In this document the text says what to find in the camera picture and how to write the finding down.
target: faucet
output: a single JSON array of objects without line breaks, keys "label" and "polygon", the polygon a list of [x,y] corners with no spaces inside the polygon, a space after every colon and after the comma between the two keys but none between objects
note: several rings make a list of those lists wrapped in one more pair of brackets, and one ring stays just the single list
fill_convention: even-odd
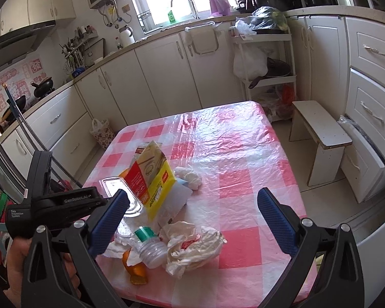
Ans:
[{"label": "faucet", "polygon": [[197,11],[197,8],[195,7],[195,4],[194,4],[194,1],[193,0],[189,0],[191,2],[191,5],[193,6],[192,9],[194,10],[194,14],[195,14],[195,18],[196,19],[200,19],[199,16],[198,16],[198,11]]}]

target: blue gripper pad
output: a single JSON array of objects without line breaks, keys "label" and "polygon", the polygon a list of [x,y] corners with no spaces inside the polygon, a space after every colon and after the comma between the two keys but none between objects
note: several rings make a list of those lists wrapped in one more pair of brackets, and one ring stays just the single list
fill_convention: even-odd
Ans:
[{"label": "blue gripper pad", "polygon": [[116,198],[90,234],[88,252],[93,258],[105,252],[124,214],[130,207],[130,201],[124,190],[118,190],[114,197]]},{"label": "blue gripper pad", "polygon": [[257,203],[282,252],[294,257],[298,252],[296,231],[282,212],[280,203],[267,188],[258,192]]}]

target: stool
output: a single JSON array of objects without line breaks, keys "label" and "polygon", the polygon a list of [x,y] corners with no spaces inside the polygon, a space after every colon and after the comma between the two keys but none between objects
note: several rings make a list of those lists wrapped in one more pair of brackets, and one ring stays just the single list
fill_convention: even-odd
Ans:
[{"label": "stool", "polygon": [[312,138],[317,144],[308,186],[329,183],[335,179],[344,149],[352,144],[352,139],[317,101],[303,100],[292,104],[295,110],[290,141]]}]

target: plastic table cover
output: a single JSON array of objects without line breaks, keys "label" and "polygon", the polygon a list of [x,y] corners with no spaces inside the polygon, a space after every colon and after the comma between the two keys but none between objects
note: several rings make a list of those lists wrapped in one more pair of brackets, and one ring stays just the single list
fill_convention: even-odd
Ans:
[{"label": "plastic table cover", "polygon": [[[274,286],[290,257],[281,252],[257,207],[257,193],[268,187],[280,203],[305,217],[288,159],[261,106],[243,102],[179,114],[120,131],[84,186],[119,175],[141,142],[155,140],[172,168],[190,164],[203,184],[176,220],[221,230],[228,243],[219,257],[186,272],[181,280],[159,267],[148,270],[148,285],[135,286],[120,259],[97,261],[124,298],[159,307],[257,307]],[[311,268],[297,300],[305,298],[316,276]]]}]

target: metal screw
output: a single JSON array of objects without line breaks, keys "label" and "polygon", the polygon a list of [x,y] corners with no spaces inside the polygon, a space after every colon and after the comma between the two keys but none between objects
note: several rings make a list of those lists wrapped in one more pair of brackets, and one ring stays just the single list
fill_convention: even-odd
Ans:
[{"label": "metal screw", "polygon": [[74,222],[74,228],[81,228],[84,225],[85,225],[84,220],[77,220],[76,222]]},{"label": "metal screw", "polygon": [[351,230],[351,227],[349,227],[346,223],[343,223],[341,225],[341,229],[344,231],[344,232],[349,232]]},{"label": "metal screw", "polygon": [[38,232],[38,233],[42,233],[42,232],[44,232],[45,231],[45,226],[43,226],[43,225],[40,225],[40,226],[38,226],[37,227],[37,229],[36,229],[36,232]]},{"label": "metal screw", "polygon": [[305,218],[305,219],[302,219],[301,223],[305,226],[305,227],[312,227],[312,225],[314,224],[312,222],[311,219],[308,219],[308,218]]}]

